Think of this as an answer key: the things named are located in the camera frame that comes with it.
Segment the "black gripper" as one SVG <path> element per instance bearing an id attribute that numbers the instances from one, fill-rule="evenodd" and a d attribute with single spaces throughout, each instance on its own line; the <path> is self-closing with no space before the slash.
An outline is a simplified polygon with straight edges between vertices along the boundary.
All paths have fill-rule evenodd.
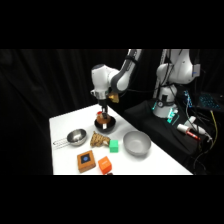
<path id="1" fill-rule="evenodd" d="M 99 105 L 101 106 L 102 114 L 108 114 L 108 106 L 107 106 L 107 99 L 100 99 L 98 100 Z M 106 124 L 109 124 L 111 121 L 111 116 L 107 115 L 107 119 L 101 116 L 101 124 L 103 128 L 106 128 Z"/>

